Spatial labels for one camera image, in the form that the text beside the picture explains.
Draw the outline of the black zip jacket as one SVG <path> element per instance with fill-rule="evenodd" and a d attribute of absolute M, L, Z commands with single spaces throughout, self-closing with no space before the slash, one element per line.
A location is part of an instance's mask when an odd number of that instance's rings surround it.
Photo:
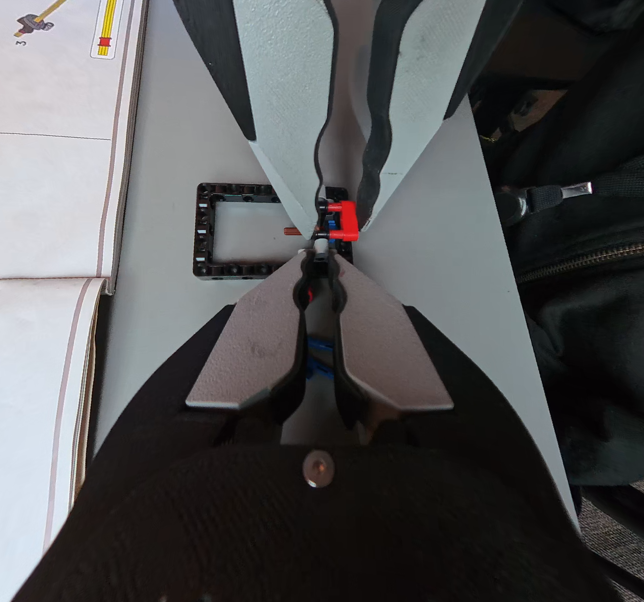
<path fill-rule="evenodd" d="M 524 0 L 471 102 L 579 509 L 643 479 L 643 0 Z"/>

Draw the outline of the black lego frame assembly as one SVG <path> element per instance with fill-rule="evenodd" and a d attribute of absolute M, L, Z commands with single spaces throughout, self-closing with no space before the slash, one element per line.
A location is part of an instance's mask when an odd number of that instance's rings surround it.
<path fill-rule="evenodd" d="M 339 203 L 351 201 L 342 187 L 327 187 L 318 200 L 321 217 L 308 238 L 287 223 L 288 216 L 271 185 L 201 183 L 197 187 L 193 274 L 214 281 L 263 281 L 300 251 L 307 251 L 304 279 L 296 290 L 305 308 L 315 281 L 328 274 L 328 255 L 353 261 L 355 242 L 335 239 Z"/>

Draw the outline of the white lego instruction booklet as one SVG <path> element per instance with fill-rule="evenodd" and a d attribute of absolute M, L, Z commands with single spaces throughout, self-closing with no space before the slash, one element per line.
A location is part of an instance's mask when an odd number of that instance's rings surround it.
<path fill-rule="evenodd" d="M 1 561 L 38 561 L 85 478 L 148 0 L 1 0 Z"/>

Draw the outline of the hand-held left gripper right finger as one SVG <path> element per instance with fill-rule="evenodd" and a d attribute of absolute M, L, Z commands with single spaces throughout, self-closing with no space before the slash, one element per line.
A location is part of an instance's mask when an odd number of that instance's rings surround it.
<path fill-rule="evenodd" d="M 454 408 L 402 303 L 336 253 L 328 259 L 334 312 L 334 385 L 340 417 L 383 421 Z"/>

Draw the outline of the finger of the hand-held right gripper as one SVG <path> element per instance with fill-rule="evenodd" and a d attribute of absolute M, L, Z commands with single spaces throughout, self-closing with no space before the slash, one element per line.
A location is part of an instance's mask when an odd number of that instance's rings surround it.
<path fill-rule="evenodd" d="M 366 231 L 444 121 L 487 0 L 374 0 L 358 187 Z"/>
<path fill-rule="evenodd" d="M 330 0 L 232 0 L 255 137 L 249 145 L 301 235 L 318 224 L 319 144 L 332 113 Z"/>

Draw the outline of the red lego beam piece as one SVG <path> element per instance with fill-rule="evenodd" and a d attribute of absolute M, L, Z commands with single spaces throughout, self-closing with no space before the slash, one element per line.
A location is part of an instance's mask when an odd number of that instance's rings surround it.
<path fill-rule="evenodd" d="M 340 239 L 345 242 L 358 241 L 359 226 L 356 203 L 353 201 L 341 201 L 339 207 L 340 228 L 334 236 L 335 239 Z"/>

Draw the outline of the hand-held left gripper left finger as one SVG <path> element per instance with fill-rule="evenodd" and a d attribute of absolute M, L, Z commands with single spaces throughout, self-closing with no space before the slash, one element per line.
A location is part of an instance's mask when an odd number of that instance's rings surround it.
<path fill-rule="evenodd" d="M 185 403 L 267 412 L 284 423 L 302 403 L 307 369 L 308 272 L 301 251 L 235 304 Z"/>

